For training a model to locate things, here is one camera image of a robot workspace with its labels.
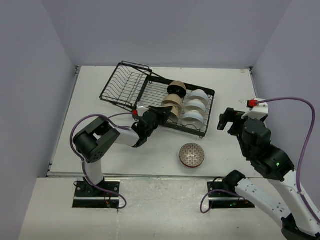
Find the tan bowl with leaf motif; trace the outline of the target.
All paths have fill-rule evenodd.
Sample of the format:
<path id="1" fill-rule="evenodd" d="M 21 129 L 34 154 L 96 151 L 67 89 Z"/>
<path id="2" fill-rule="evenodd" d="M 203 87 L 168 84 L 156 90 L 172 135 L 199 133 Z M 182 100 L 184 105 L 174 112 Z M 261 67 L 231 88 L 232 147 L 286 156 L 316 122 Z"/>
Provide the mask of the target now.
<path id="1" fill-rule="evenodd" d="M 179 122 L 180 111 L 174 104 L 166 104 L 165 107 L 171 107 L 170 116 L 168 118 L 169 123 L 176 124 Z"/>

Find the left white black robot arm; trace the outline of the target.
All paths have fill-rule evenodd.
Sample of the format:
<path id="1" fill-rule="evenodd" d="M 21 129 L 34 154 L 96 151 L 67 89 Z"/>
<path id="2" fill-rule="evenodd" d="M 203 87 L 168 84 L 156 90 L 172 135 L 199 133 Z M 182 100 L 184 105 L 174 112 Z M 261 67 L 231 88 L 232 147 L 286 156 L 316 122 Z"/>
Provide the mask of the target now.
<path id="1" fill-rule="evenodd" d="M 88 115 L 79 120 L 71 130 L 69 142 L 72 151 L 81 159 L 86 190 L 97 197 L 103 193 L 104 176 L 102 157 L 114 144 L 139 148 L 145 144 L 158 126 L 167 122 L 173 107 L 150 106 L 141 115 L 133 111 L 137 121 L 132 126 L 120 126 L 111 121 L 111 116 Z"/>

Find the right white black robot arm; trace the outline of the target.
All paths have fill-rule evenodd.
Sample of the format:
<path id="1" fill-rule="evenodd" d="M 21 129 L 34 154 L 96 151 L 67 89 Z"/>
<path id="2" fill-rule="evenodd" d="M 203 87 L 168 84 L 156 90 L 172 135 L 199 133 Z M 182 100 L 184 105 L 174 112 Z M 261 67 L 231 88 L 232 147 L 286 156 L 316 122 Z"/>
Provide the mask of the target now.
<path id="1" fill-rule="evenodd" d="M 222 189 L 227 196 L 238 195 L 262 210 L 281 228 L 286 239 L 318 240 L 320 221 L 311 213 L 318 210 L 312 204 L 305 205 L 296 183 L 295 166 L 283 150 L 272 145 L 272 133 L 264 120 L 250 119 L 245 112 L 228 107 L 219 116 L 217 129 L 222 131 L 227 123 L 232 124 L 228 133 L 237 138 L 242 155 L 282 199 L 259 189 L 237 170 L 222 180 Z"/>

